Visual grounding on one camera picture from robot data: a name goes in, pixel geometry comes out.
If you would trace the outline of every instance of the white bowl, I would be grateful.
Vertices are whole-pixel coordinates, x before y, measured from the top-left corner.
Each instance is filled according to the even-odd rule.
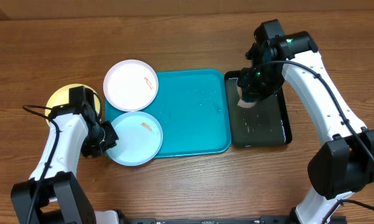
[[[139,111],[155,99],[159,82],[145,62],[124,60],[114,65],[104,79],[108,102],[121,111]]]
[[[163,130],[152,115],[141,111],[124,113],[112,121],[119,140],[107,155],[124,166],[138,166],[150,161],[159,152]]]

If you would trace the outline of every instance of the black cable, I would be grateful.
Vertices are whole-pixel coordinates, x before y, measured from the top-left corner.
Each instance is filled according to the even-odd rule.
[[[29,213],[27,214],[27,221],[26,221],[26,224],[30,224],[30,221],[32,219],[32,212],[33,212],[33,209],[35,207],[35,203],[36,203],[36,200],[37,200],[37,197],[39,196],[40,194],[40,191],[41,191],[41,188],[42,188],[42,183],[43,183],[43,180],[44,180],[44,177],[47,173],[47,171],[49,170],[50,168],[50,164],[51,164],[51,161],[52,161],[52,158],[54,156],[54,152],[57,148],[57,144],[58,144],[58,140],[60,138],[60,128],[58,127],[57,123],[55,121],[53,121],[52,119],[50,119],[49,117],[47,117],[46,115],[44,114],[41,114],[41,113],[38,113],[36,111],[32,111],[30,110],[29,108],[39,108],[39,109],[47,109],[47,110],[51,110],[51,108],[48,108],[46,106],[35,106],[35,105],[24,105],[22,106],[22,108],[24,110],[26,110],[27,112],[30,112],[34,115],[37,115],[37,116],[40,116],[44,119],[47,119],[49,120],[51,123],[54,124],[55,126],[55,140],[54,140],[54,144],[52,146],[52,149],[51,149],[51,152],[50,152],[50,155],[49,155],[49,158],[47,159],[47,162],[44,164],[44,169],[43,169],[43,173],[42,175],[40,176],[40,179],[37,181],[37,185],[36,185],[36,188],[35,188],[35,192],[33,193],[33,197],[32,197],[32,203],[30,204],[30,208],[29,208]]]
[[[102,103],[101,103],[101,99],[100,99],[100,96],[98,96],[97,93],[93,92],[94,95],[98,98],[98,101],[100,102],[100,113],[98,114],[98,119],[101,119],[102,117]]]
[[[355,201],[355,200],[341,199],[341,200],[338,200],[336,202],[336,204],[329,210],[329,212],[326,214],[326,216],[322,219],[321,224],[326,224],[328,218],[336,211],[336,209],[339,207],[339,205],[343,205],[343,203],[353,203],[355,205],[359,205],[361,207],[364,207],[364,208],[367,208],[369,210],[373,210],[374,211],[374,207],[371,206],[371,205],[367,205],[365,203],[358,202],[358,201]]]
[[[318,78],[318,80],[325,87],[325,89],[327,90],[330,98],[334,102],[334,105],[335,105],[337,111],[339,112],[340,116],[342,117],[342,121],[346,125],[347,129],[352,133],[353,137],[357,140],[357,142],[359,143],[359,145],[364,149],[365,153],[367,154],[367,156],[370,158],[370,160],[372,161],[372,163],[374,165],[374,157],[373,157],[372,153],[369,151],[369,149],[367,148],[367,146],[365,145],[365,143],[360,139],[360,136],[358,136],[358,134],[351,127],[351,124],[348,121],[348,119],[346,118],[346,116],[344,115],[343,110],[340,107],[339,102],[337,101],[334,93],[332,92],[332,90],[328,86],[328,83],[325,82],[325,80],[321,77],[321,75],[319,73],[316,73],[313,69],[311,69],[311,68],[309,68],[309,67],[307,67],[305,65],[302,65],[302,64],[297,63],[297,62],[287,61],[287,60],[276,60],[276,61],[272,61],[272,62],[266,62],[266,63],[262,63],[262,64],[259,64],[259,65],[256,65],[253,68],[260,68],[260,67],[262,67],[264,65],[270,65],[270,64],[290,64],[290,65],[295,65],[297,67],[300,67],[300,68],[308,71],[309,73],[313,74],[313,76],[315,76],[316,78]],[[327,219],[336,211],[336,209],[339,207],[339,205],[342,205],[345,202],[347,202],[347,203],[354,203],[355,205],[359,205],[361,207],[364,207],[364,208],[367,208],[367,209],[370,209],[370,210],[374,210],[373,206],[364,204],[362,202],[358,202],[358,201],[354,201],[354,200],[350,200],[350,199],[338,200],[337,203],[330,209],[330,211],[322,219],[322,224],[325,224],[326,221],[327,221]]]

